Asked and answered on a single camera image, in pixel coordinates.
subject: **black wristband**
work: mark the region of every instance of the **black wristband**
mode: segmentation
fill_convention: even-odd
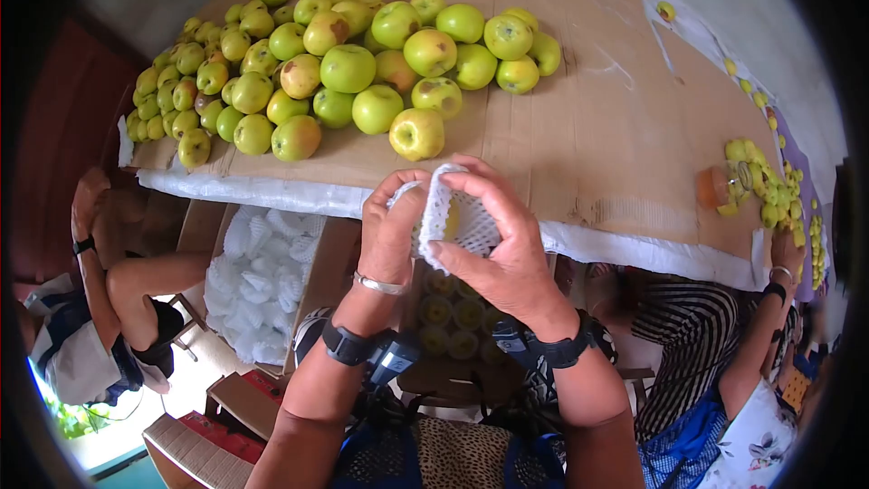
[[[781,297],[781,306],[785,306],[785,302],[788,299],[788,292],[785,291],[784,286],[781,284],[775,283],[774,281],[769,282],[769,285],[766,286],[763,290],[763,296],[766,298],[767,295],[775,293],[779,297]]]

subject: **black watch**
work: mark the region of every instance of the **black watch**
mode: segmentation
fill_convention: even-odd
[[[347,366],[363,364],[371,358],[377,346],[374,338],[363,338],[343,326],[334,328],[332,318],[326,321],[321,336],[326,344],[326,353],[332,359]]]
[[[88,238],[82,240],[81,242],[73,242],[72,243],[72,253],[78,257],[82,252],[86,252],[89,249],[96,251],[96,244],[94,243],[94,237],[92,234],[88,235]]]
[[[541,342],[536,337],[531,340],[533,342],[532,349],[537,350],[537,353],[546,358],[549,366],[552,368],[570,368],[580,358],[582,352],[586,351],[587,347],[597,347],[597,342],[594,341],[592,335],[593,320],[590,315],[580,310],[580,330],[576,333],[576,338],[571,340],[566,338],[554,343]]]

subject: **cardboard sheet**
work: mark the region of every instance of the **cardboard sheet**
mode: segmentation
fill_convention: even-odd
[[[220,20],[239,1],[212,0],[199,15]],[[641,0],[446,1],[470,3],[486,17],[526,7],[559,40],[563,60],[525,95],[495,85],[463,92],[462,112],[446,124],[441,157],[418,166],[434,169],[453,152],[478,155],[505,173],[542,221],[702,244],[750,259],[758,212],[747,208],[729,220],[701,212],[693,181],[722,162],[732,137],[755,139],[773,154],[768,127],[725,73],[686,42],[662,34],[671,71]],[[385,135],[366,136],[351,126],[325,132],[315,156],[301,163],[228,147],[196,172],[374,187],[411,166]]]

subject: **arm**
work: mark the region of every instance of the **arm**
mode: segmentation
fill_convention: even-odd
[[[401,170],[383,180],[363,207],[363,249],[359,273],[383,283],[407,283],[411,277],[411,229],[425,206],[420,188],[405,192],[391,210],[386,201],[396,190],[430,174]],[[369,337],[393,320],[396,297],[354,283],[332,316],[335,327]],[[284,395],[262,457],[246,487],[324,487],[332,477],[344,440],[344,426],[363,382],[364,365],[332,359],[318,340],[296,369]]]
[[[579,312],[549,274],[540,225],[507,180],[478,158],[456,155],[469,173],[444,173],[448,187],[479,197],[494,218],[501,244],[487,258],[456,244],[432,242],[447,269],[544,342],[576,337]],[[642,487],[634,422],[625,385],[601,350],[587,348],[570,368],[554,371],[568,446],[568,484]]]
[[[777,232],[773,236],[774,266],[792,269],[791,274],[796,276],[796,268],[802,264],[805,256],[805,246],[800,248],[794,246],[793,235],[790,232]],[[787,317],[793,294],[796,292],[796,285],[791,284],[791,277],[784,272],[774,272],[771,280],[785,288],[788,297],[782,303],[781,298],[772,293],[767,294],[760,301],[733,361],[721,375],[718,387],[729,419],[736,417],[758,385],[773,332],[781,327],[781,321]]]

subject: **bare leg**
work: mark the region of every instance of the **bare leg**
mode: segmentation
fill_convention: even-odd
[[[158,338],[158,316],[149,297],[176,294],[205,279],[207,253],[124,259],[109,269],[106,290],[130,347],[144,351]]]

